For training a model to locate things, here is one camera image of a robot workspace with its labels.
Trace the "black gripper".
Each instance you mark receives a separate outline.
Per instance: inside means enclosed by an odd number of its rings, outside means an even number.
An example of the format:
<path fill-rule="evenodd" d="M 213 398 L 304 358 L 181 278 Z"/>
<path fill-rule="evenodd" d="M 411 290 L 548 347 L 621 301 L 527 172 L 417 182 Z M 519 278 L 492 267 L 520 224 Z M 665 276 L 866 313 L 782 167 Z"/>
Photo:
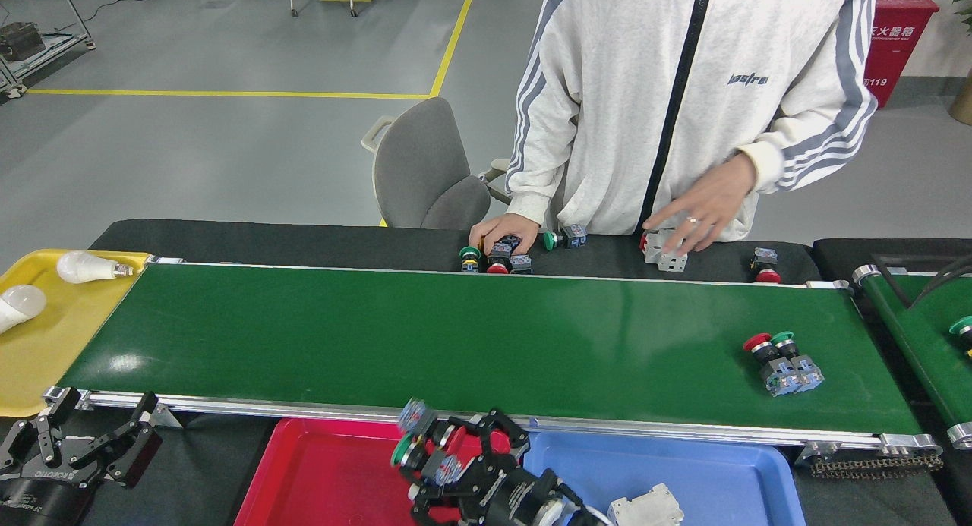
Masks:
<path fill-rule="evenodd" d="M 410 475 L 411 519 L 417 525 L 553 525 L 563 495 L 550 468 L 534 475 L 523 457 L 530 437 L 493 409 L 469 419 L 449 415 L 437 423 L 437 473 L 463 474 L 445 486 Z"/>
<path fill-rule="evenodd" d="M 32 419 L 14 423 L 1 446 L 2 525 L 80 525 L 90 510 L 95 491 L 104 480 L 136 486 L 159 450 L 161 437 L 152 413 L 159 404 L 155 392 L 145 392 L 131 419 L 97 437 L 64 437 L 64 461 L 71 482 L 44 477 L 15 477 L 30 468 L 59 468 L 62 451 L 58 429 L 69 418 L 82 395 L 76 388 L 59 390 Z"/>

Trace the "person's left hand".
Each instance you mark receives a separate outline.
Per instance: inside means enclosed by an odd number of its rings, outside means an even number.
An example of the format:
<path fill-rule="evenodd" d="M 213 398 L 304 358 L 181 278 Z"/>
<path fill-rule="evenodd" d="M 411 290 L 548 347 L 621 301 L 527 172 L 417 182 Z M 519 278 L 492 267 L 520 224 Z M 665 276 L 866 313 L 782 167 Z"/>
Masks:
<path fill-rule="evenodd" d="M 743 201 L 756 186 L 756 167 L 745 153 L 738 153 L 711 170 L 688 188 L 687 192 L 647 218 L 645 231 L 659 228 L 667 219 L 684 214 L 685 219 L 662 246 L 677 256 L 691 250 L 704 250 L 719 238 L 735 218 Z"/>

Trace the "person's right hand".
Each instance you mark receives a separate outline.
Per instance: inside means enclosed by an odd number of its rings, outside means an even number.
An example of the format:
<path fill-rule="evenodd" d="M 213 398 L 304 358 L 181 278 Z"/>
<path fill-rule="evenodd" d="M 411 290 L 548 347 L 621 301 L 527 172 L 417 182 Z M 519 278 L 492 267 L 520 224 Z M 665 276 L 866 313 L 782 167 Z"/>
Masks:
<path fill-rule="evenodd" d="M 484 253 L 491 252 L 494 244 L 508 235 L 520 239 L 514 255 L 527 255 L 538 237 L 539 224 L 515 213 L 506 213 L 473 225 L 468 244 Z"/>

